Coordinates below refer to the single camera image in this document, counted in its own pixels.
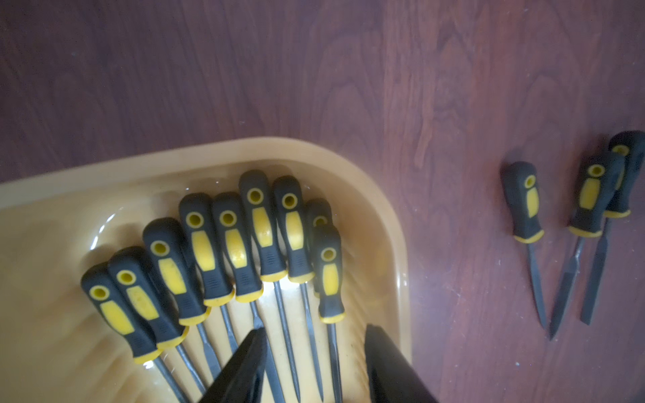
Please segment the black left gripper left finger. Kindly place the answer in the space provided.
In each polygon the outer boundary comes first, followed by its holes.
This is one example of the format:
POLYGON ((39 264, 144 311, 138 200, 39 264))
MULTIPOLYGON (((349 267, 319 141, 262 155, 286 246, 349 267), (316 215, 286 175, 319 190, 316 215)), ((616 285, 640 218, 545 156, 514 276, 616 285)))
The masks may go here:
POLYGON ((260 402, 266 362, 266 331, 253 329, 199 402, 260 402))

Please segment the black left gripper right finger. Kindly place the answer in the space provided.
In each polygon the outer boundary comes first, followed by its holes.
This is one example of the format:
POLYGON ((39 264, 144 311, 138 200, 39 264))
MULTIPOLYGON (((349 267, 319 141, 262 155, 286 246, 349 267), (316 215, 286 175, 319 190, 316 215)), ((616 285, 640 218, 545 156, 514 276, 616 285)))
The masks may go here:
POLYGON ((368 324, 365 338, 371 402, 438 403, 382 327, 368 324))

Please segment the yellow plastic tray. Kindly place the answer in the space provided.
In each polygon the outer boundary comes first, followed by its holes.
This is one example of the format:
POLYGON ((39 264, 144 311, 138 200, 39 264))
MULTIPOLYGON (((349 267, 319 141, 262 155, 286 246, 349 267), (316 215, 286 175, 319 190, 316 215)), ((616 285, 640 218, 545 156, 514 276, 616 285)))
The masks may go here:
POLYGON ((1 187, 1 399, 4 402, 173 402, 154 364, 136 364, 81 288, 90 267, 176 217, 186 194, 234 191, 253 169, 295 176, 326 199, 342 237, 338 326, 344 399, 370 399, 368 324, 412 354, 406 242, 381 189, 334 152, 295 139, 253 138, 84 166, 1 187))

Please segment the black yellow file tool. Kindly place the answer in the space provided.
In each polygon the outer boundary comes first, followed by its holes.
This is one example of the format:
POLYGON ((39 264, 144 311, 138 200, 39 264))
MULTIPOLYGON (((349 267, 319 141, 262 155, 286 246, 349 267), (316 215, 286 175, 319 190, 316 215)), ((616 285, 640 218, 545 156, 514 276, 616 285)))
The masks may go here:
POLYGON ((581 255, 588 238, 599 238, 603 234, 601 221, 604 211, 613 198, 616 184, 625 167, 625 157, 604 151, 583 161, 575 183, 574 212, 569 220, 568 230, 577 237, 574 252, 564 265, 559 290, 555 299, 549 337, 553 339, 559 331, 566 313, 569 297, 581 264, 581 255))

